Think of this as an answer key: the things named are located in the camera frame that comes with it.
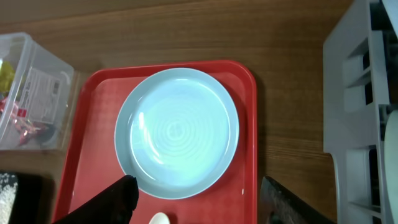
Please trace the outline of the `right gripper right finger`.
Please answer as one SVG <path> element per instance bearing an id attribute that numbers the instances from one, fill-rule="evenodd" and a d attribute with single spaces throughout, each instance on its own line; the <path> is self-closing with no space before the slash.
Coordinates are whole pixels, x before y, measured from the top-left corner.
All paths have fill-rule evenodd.
<path id="1" fill-rule="evenodd" d="M 267 211 L 267 223 L 334 224 L 269 176 L 262 178 L 261 202 Z"/>

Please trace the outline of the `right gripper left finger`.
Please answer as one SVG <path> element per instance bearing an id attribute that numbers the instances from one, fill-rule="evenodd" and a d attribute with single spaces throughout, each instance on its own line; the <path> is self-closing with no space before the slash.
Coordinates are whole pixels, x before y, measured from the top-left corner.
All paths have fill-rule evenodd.
<path id="1" fill-rule="evenodd" d="M 125 175 L 55 224 L 128 224 L 138 200 L 137 179 Z"/>

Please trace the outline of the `white plastic spoon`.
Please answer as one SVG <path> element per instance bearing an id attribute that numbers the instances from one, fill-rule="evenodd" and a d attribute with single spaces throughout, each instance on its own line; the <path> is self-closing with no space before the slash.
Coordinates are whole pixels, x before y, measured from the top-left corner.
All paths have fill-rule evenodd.
<path id="1" fill-rule="evenodd" d="M 170 219 L 165 213 L 158 212 L 151 218 L 149 224 L 170 224 Z"/>

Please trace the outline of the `light blue plate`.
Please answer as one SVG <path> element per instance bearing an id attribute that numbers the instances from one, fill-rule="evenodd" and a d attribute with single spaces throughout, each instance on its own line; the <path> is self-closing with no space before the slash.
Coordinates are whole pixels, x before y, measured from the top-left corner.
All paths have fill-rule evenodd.
<path id="1" fill-rule="evenodd" d="M 198 195 L 216 183 L 238 141 L 231 95 L 193 68 L 170 68 L 141 81 L 125 99 L 114 130 L 123 172 L 143 192 L 167 200 Z"/>

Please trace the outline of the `white rice grains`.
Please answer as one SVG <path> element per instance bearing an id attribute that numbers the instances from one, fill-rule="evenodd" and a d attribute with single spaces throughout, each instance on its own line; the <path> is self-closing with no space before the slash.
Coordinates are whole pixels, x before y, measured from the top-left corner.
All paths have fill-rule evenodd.
<path id="1" fill-rule="evenodd" d="M 10 222 L 17 188 L 17 176 L 12 173 L 1 172 L 1 224 Z"/>

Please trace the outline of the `red snack wrapper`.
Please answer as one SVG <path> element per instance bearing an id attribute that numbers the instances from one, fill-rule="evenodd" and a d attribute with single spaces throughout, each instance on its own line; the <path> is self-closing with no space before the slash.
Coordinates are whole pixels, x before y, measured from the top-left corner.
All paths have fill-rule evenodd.
<path id="1" fill-rule="evenodd" d="M 1 150 L 40 150 L 46 148 L 54 134 L 54 126 L 18 116 L 19 107 L 13 103 L 1 137 Z"/>

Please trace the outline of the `green bowl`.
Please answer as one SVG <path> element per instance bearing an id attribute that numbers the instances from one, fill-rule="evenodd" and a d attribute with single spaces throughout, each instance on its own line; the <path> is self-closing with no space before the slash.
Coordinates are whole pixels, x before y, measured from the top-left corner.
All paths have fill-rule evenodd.
<path id="1" fill-rule="evenodd" d="M 397 223 L 397 141 L 397 110 L 394 110 L 387 120 L 384 136 L 386 186 L 394 223 Z"/>

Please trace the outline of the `yellow snack wrapper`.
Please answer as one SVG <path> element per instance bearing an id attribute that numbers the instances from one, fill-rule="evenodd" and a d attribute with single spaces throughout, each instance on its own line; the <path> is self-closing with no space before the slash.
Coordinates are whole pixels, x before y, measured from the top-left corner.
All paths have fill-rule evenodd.
<path id="1" fill-rule="evenodd" d="M 9 94 L 12 83 L 14 81 L 14 77 L 15 77 L 15 70 L 13 69 L 12 65 L 7 61 L 3 61 L 1 64 L 1 76 L 0 76 L 1 93 L 3 95 Z"/>

